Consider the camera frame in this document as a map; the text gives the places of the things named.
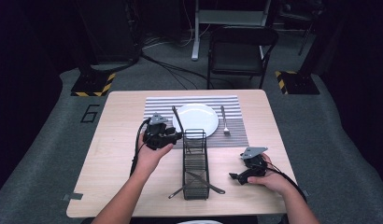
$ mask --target fork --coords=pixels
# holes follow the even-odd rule
[[[224,113],[224,107],[223,105],[220,106],[221,109],[221,114],[223,115],[223,122],[224,122],[224,134],[225,135],[230,135],[230,130],[227,128],[227,122],[226,122],[226,114]]]

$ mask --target forearm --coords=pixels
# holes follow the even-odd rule
[[[303,197],[295,188],[289,188],[281,195],[285,201],[290,224],[319,223]]]
[[[148,176],[132,175],[93,223],[129,223]]]

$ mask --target table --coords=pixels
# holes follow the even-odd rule
[[[194,44],[191,59],[198,60],[200,49],[200,23],[226,25],[265,25],[271,0],[265,0],[264,11],[202,10],[199,0],[195,0]]]
[[[135,137],[142,123],[147,97],[236,95],[249,145],[268,147],[274,165],[295,180],[273,112],[262,90],[113,91],[109,94],[86,160],[75,186],[81,200],[70,200],[69,217],[95,217],[128,179]],[[210,191],[207,200],[186,201],[180,192],[182,150],[173,149],[151,175],[134,211],[135,217],[200,217],[285,213],[282,197],[264,186],[239,185],[229,173],[246,170],[240,160],[244,147],[209,148],[211,184],[226,190]]]

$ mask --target placemat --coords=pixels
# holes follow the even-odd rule
[[[186,104],[204,104],[210,106],[218,115],[218,129],[206,139],[206,146],[210,147],[248,147],[247,134],[242,119],[241,107],[236,95],[218,96],[178,96],[178,97],[148,97],[145,103],[144,119],[150,118],[155,112],[168,119],[165,123],[168,127],[173,127],[172,117],[176,109]],[[227,120],[227,128],[230,135],[225,135],[223,116],[220,106],[224,106]],[[183,140],[177,141],[174,148],[182,149]]]

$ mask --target utensil holder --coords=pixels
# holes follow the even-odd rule
[[[201,176],[209,182],[208,158],[206,153],[206,133],[203,129],[189,129],[183,134],[183,189],[185,200],[206,200],[209,187],[187,174]]]

